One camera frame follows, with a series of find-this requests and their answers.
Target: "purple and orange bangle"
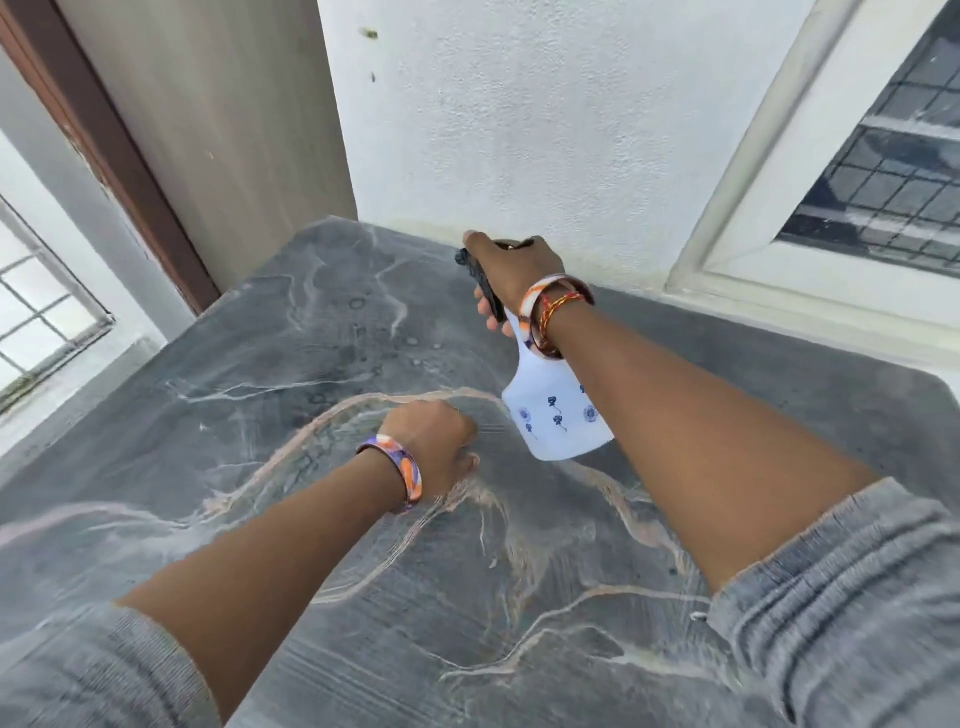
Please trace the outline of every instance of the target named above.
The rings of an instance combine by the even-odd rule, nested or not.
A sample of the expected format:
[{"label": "purple and orange bangle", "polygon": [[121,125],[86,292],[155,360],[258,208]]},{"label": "purple and orange bangle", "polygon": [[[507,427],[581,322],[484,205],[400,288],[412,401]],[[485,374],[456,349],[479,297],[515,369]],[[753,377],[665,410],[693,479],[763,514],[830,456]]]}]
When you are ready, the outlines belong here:
[{"label": "purple and orange bangle", "polygon": [[423,478],[420,476],[420,468],[414,456],[410,454],[403,445],[397,442],[390,435],[375,435],[370,440],[357,448],[357,454],[365,449],[378,449],[391,459],[396,465],[396,469],[403,478],[403,485],[407,489],[407,499],[398,509],[396,514],[406,513],[413,508],[423,497]]}]

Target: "rolled-up sleeve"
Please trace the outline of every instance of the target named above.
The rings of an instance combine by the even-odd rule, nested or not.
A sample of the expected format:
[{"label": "rolled-up sleeve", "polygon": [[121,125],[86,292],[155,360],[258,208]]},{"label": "rolled-up sleeve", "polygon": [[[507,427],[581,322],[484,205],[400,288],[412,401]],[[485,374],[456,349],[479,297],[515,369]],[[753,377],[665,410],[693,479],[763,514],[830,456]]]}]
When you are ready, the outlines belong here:
[{"label": "rolled-up sleeve", "polygon": [[960,721],[960,526],[892,479],[737,575],[708,621],[802,726]]},{"label": "rolled-up sleeve", "polygon": [[0,646],[0,725],[219,728],[216,703],[162,627],[112,604]]}]

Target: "spray bottle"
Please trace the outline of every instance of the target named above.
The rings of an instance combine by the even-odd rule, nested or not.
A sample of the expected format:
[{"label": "spray bottle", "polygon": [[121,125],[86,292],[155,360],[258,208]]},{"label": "spray bottle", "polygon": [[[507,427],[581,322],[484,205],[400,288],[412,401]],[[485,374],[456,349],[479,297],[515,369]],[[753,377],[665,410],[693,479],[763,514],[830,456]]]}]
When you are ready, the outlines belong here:
[{"label": "spray bottle", "polygon": [[[533,245],[533,239],[516,243],[494,240],[504,250]],[[493,293],[480,262],[464,248],[457,263],[467,266],[490,302],[498,324],[510,321],[519,331],[516,316]],[[562,359],[543,359],[517,339],[519,364],[513,381],[503,390],[504,404],[510,410],[516,428],[527,448],[538,460],[568,460],[606,445],[613,439],[600,413],[590,401],[570,365]]]}]

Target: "black spray nozzle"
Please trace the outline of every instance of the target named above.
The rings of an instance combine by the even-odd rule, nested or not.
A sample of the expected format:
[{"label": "black spray nozzle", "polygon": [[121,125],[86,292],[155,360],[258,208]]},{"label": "black spray nozzle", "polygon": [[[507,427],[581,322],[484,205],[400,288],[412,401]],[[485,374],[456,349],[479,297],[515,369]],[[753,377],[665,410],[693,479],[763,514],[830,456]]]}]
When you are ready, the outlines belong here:
[{"label": "black spray nozzle", "polygon": [[[515,240],[494,240],[493,242],[505,251],[515,251],[520,248],[528,248],[533,245],[534,238],[528,237],[522,243],[517,243]],[[467,266],[467,269],[470,271],[470,275],[480,286],[480,290],[483,293],[484,298],[490,302],[490,308],[493,311],[493,318],[496,319],[498,324],[503,324],[507,320],[507,312],[503,307],[503,302],[500,301],[495,293],[493,293],[490,282],[487,280],[487,274],[484,273],[483,266],[480,265],[480,261],[473,257],[473,255],[470,254],[470,251],[466,248],[462,248],[457,251],[454,259],[457,261],[457,265]]]}]

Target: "bracelet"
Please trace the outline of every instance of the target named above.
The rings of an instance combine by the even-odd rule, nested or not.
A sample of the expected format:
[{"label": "bracelet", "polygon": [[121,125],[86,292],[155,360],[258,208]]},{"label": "bracelet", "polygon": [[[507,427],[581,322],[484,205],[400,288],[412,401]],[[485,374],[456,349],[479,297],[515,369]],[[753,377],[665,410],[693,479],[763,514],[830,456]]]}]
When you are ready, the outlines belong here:
[{"label": "bracelet", "polygon": [[543,328],[540,326],[534,327],[534,308],[537,306],[537,301],[540,300],[540,297],[547,288],[554,283],[561,282],[570,286],[573,289],[572,292],[580,294],[580,296],[583,297],[583,300],[590,305],[593,305],[594,303],[593,294],[590,292],[587,284],[582,280],[575,279],[574,277],[568,276],[564,273],[559,273],[555,276],[547,276],[545,279],[539,280],[530,286],[530,290],[527,291],[526,295],[523,297],[523,301],[520,302],[519,315],[516,317],[520,327],[520,331],[517,332],[517,336],[523,341],[527,349],[544,359],[563,359],[564,356],[560,353],[560,350],[550,344],[550,342],[545,338],[543,335]]},{"label": "bracelet", "polygon": [[390,435],[375,435],[357,448],[356,454],[365,449],[378,449],[390,458],[403,478],[403,486],[407,489],[407,499],[394,513],[406,513],[420,502],[423,496],[423,478],[420,477],[420,468],[414,456]]},{"label": "bracelet", "polygon": [[540,337],[543,341],[549,342],[550,339],[547,336],[546,329],[550,326],[550,319],[553,318],[553,315],[557,312],[557,309],[563,305],[567,305],[571,301],[586,301],[587,297],[584,296],[580,291],[568,291],[560,296],[556,301],[548,301],[546,297],[543,297],[543,301],[546,303],[546,307],[543,309],[543,312],[540,314]]}]

